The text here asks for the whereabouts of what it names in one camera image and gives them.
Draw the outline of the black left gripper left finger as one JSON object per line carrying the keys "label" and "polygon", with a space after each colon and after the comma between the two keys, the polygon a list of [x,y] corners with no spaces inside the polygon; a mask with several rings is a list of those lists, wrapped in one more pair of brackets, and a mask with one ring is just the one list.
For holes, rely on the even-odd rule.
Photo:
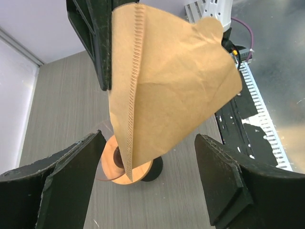
{"label": "black left gripper left finger", "polygon": [[0,176],[2,229],[82,229],[106,140],[101,131]]}

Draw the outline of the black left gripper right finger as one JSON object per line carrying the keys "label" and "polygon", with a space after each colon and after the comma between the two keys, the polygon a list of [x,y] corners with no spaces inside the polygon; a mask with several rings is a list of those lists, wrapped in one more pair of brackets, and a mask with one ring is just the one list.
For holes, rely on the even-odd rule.
{"label": "black left gripper right finger", "polygon": [[304,228],[304,174],[259,162],[207,135],[198,134],[194,146],[212,226]]}

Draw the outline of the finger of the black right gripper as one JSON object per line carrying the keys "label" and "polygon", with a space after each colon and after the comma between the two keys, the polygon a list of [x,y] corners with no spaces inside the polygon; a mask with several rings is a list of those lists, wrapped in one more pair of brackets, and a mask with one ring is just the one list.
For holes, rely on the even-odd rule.
{"label": "finger of the black right gripper", "polygon": [[100,88],[112,87],[112,11],[138,0],[66,0],[69,22],[91,58]]}

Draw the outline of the brown paper coffee filter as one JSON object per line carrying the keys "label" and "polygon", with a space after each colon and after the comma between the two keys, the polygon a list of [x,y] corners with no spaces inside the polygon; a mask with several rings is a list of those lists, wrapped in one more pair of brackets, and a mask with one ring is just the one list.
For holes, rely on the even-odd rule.
{"label": "brown paper coffee filter", "polygon": [[112,12],[110,120],[124,169],[166,154],[242,89],[214,17],[197,23],[141,3]]}

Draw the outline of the pink glass dripper cone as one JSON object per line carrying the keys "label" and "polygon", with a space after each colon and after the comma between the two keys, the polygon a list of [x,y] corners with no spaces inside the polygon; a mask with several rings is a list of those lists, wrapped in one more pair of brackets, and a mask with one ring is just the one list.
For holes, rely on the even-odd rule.
{"label": "pink glass dripper cone", "polygon": [[114,135],[110,120],[97,125],[106,140],[100,161],[97,166],[95,178],[100,181],[112,181],[125,174],[121,153]]}

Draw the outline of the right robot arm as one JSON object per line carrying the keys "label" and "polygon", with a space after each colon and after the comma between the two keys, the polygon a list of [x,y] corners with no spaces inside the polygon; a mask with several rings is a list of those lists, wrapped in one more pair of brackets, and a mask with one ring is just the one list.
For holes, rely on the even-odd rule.
{"label": "right robot arm", "polygon": [[[70,24],[93,62],[103,91],[112,88],[112,11],[128,3],[128,0],[66,1]],[[222,46],[229,50],[233,6],[231,0],[196,0],[183,6],[190,23],[205,17],[220,21],[224,29]]]}

